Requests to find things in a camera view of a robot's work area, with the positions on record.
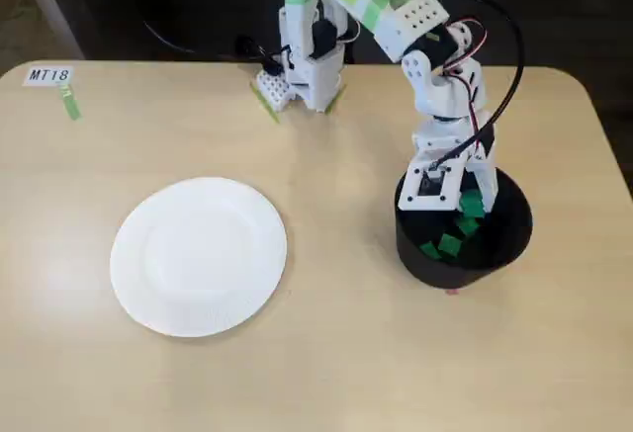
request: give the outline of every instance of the dark floor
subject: dark floor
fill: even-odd
[[[231,53],[237,34],[278,45],[277,10],[283,0],[58,0],[90,58],[191,59],[154,38],[142,20],[164,36],[197,51],[195,59]],[[620,166],[633,189],[633,16],[632,0],[498,0],[520,21],[528,64],[568,71],[588,88]],[[486,11],[444,1],[453,15],[476,13],[491,31],[479,59],[513,64],[507,30]],[[357,62],[387,62],[363,35]]]

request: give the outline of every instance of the white paper plate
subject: white paper plate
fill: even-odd
[[[126,312],[165,335],[199,337],[244,322],[286,265],[284,224],[260,193],[224,178],[187,180],[126,219],[110,258]]]

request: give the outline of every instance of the beige tabletop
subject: beige tabletop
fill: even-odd
[[[633,204],[579,82],[545,68],[498,126],[534,213],[511,266],[459,296],[413,278],[393,197],[413,95],[394,66],[345,70],[329,115],[277,125],[255,68],[76,62],[59,92],[0,81],[0,430],[624,431],[633,427]],[[487,68],[491,106],[509,68]],[[176,340],[110,286],[126,215],[179,180],[248,183],[289,259],[258,315]]]

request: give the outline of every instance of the white robotic arm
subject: white robotic arm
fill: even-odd
[[[322,3],[323,15],[317,4]],[[393,62],[401,62],[415,92],[415,107],[430,116],[413,133],[411,161],[399,208],[403,211],[450,211],[459,208],[464,171],[474,172],[484,209],[497,196],[494,138],[473,144],[438,167],[435,160],[485,124],[486,90],[481,65],[463,57],[472,35],[463,23],[446,25],[450,16],[437,0],[285,0],[279,12],[284,72],[257,76],[259,91],[275,111],[297,97],[325,111],[341,86],[348,15],[371,32]],[[452,64],[451,74],[443,69]]]

